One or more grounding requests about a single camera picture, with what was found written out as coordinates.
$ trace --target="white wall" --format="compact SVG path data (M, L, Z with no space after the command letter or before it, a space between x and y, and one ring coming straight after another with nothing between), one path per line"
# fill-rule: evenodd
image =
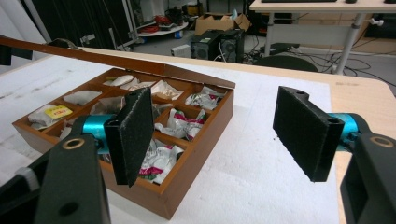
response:
M40 44L45 43L43 36L35 28L21 3L16 0L0 0L0 35ZM45 56L46 54L34 53L33 60ZM11 66L0 65L0 74L30 62L30 60L12 57Z

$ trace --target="packaged item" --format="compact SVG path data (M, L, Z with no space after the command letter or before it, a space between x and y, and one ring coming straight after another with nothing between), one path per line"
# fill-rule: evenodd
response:
M204 86L201 92L187 97L186 105L196 105L204 109L213 110L224 95L225 93L218 93L207 86Z
M137 89L145 88L145 87L150 87L152 84L155 82L140 82L138 78L134 78L131 82L128 82L122 86L120 86L120 89L127 90L127 91L134 91Z
M132 79L134 79L132 75L124 75L121 77L117 77L114 80L108 80L103 84L107 86L122 86L123 84L132 81Z
M167 146L158 140L151 140L139 176L161 184L182 152L183 149L178 146Z
M156 95L165 100L176 100L183 91L178 91L167 82L161 80L151 87L151 94Z
M67 135L69 135L72 132L72 126L75 119L65 119L64 120L64 128L61 130L61 135L59 136L59 139L65 139L67 137Z
M205 123L205 111L202 109L196 119L188 119L182 111L171 109L167 127L161 123L155 123L154 127L161 133L165 133L176 138L185 138L189 141L195 137Z
M64 101L75 105L85 105L100 94L102 94L101 91L76 91L70 95L66 95Z
M172 105L172 104L164 104L164 105L152 104L152 118L153 119L158 118L166 108L169 108L172 106L174 106L174 105Z
M64 105L44 105L28 116L31 127L36 130L48 128L58 122L62 117L73 113Z
M92 109L91 115L104 115L104 114L118 114L125 106L125 99L123 96L102 98L96 103Z

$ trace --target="chair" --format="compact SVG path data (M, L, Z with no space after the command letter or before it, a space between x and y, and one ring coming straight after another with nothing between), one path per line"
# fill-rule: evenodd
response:
M285 68L292 70L300 70L306 72L318 72L318 69L310 62L288 55L276 55L260 58L253 65Z

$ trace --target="yellow label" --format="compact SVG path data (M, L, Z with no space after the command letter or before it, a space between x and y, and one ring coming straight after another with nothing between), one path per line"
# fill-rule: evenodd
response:
M46 115L52 119L58 119L73 113L73 111L64 105L57 105L45 110Z

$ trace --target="cardboard box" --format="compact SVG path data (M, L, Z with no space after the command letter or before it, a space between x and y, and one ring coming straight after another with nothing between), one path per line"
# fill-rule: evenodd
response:
M203 14L203 11L204 7L202 3L200 3L199 6L193 3L187 4L187 14L189 16L201 16Z
M239 28L247 31L250 25L250 21L244 14L239 14L234 21L230 20L230 15L205 14L196 20L195 35L201 35L206 30L226 31Z

